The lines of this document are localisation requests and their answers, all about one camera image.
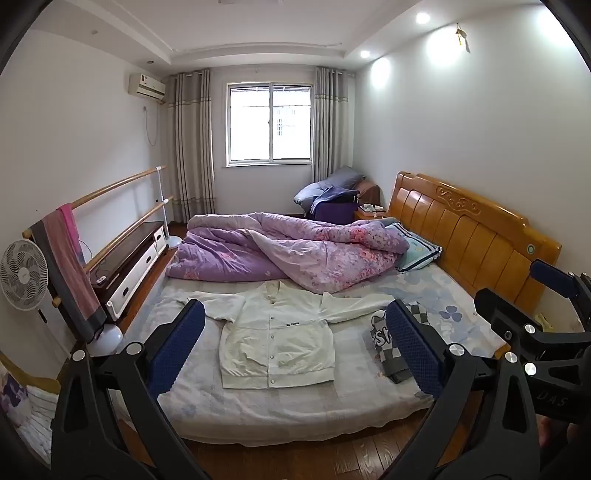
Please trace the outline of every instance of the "blue foam pad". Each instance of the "blue foam pad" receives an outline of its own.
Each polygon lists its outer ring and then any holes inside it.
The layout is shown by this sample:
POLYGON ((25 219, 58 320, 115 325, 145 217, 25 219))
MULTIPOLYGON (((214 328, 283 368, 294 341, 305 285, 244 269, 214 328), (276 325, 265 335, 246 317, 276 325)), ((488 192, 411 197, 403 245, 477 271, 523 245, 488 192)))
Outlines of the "blue foam pad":
POLYGON ((530 275, 565 299, 573 299, 578 294, 576 284, 570 275, 542 260, 534 260, 531 263, 530 275))
POLYGON ((195 301, 188 310, 184 309, 179 315, 183 317, 178 320, 176 327, 148 366, 147 387, 153 399, 173 387, 178 373, 205 326, 205 308, 199 301, 195 301))
POLYGON ((404 310, 406 307, 397 302, 390 303, 386 309, 386 326, 421 391, 438 398, 443 391, 441 363, 421 336, 417 321, 404 310))

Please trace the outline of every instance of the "air conditioner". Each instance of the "air conditioner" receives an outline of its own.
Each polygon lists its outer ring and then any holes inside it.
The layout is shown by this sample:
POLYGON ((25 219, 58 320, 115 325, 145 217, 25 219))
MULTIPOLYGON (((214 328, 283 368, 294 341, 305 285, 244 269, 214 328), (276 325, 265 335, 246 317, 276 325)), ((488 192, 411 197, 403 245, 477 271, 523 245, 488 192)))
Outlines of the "air conditioner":
POLYGON ((158 80, 144 75, 143 73, 134 73, 129 76, 129 92, 138 97, 149 97, 154 100, 162 100, 166 85, 158 80))

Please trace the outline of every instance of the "mattress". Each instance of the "mattress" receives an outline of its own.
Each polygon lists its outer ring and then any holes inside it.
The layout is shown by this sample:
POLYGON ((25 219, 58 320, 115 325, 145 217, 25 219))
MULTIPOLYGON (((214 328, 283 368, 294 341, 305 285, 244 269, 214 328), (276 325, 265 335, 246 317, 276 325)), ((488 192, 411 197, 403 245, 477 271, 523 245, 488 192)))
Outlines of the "mattress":
MULTIPOLYGON (((239 293, 261 283, 161 280, 157 283, 160 296, 153 295, 144 305, 122 345, 143 342, 158 325, 171 322, 183 308, 175 300, 183 292, 239 293)), ((428 311, 429 323, 447 343, 461 343, 473 354, 492 356, 504 344, 475 312, 470 295, 434 264, 405 274, 391 269, 335 295, 369 293, 420 302, 428 311)), ((394 384, 383 374, 370 336, 371 315, 330 325, 336 353, 334 381, 273 390, 224 389, 218 355, 223 324, 207 319, 171 391, 158 398, 170 423, 185 439, 245 446, 326 440, 381 427, 432 402, 413 379, 394 384)), ((129 421, 120 393, 113 400, 121 417, 129 421)))

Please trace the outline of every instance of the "bed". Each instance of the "bed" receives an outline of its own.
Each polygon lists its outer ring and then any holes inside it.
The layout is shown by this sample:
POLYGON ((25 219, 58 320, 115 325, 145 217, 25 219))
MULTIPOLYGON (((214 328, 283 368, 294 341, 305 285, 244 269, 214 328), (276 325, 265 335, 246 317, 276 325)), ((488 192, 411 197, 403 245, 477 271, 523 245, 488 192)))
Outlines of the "bed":
MULTIPOLYGON (((405 274, 390 269, 335 295, 377 292, 419 301, 446 342, 492 356, 504 342, 476 314, 472 296, 490 287, 532 313, 543 287, 529 278, 529 264, 536 258, 554 264, 560 245, 530 228, 519 214, 424 175, 398 175, 388 213, 444 248, 438 264, 405 274)), ((171 321, 182 309, 178 299, 188 292, 238 293, 260 284, 163 277, 122 345, 145 340, 160 323, 171 321)), ((334 382, 275 390, 222 388, 218 348, 223 322, 208 319, 172 390, 158 401, 181 437, 246 446, 324 440, 380 427, 428 407, 431 398, 413 379, 394 384, 383 375, 369 317, 331 325, 337 358, 334 382)), ((122 399, 114 400, 129 420, 122 399)))

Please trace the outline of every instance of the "white jacket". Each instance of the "white jacket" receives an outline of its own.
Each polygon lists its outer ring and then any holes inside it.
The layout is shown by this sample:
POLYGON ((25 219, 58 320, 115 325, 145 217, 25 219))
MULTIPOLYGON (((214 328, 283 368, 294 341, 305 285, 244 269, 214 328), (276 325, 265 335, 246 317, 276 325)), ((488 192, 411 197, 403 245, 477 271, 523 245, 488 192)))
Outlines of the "white jacket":
POLYGON ((208 317, 227 320, 220 342, 224 388, 299 387, 334 380, 335 349, 328 323, 381 310, 393 298, 316 295, 267 281, 241 294, 196 291, 208 317))

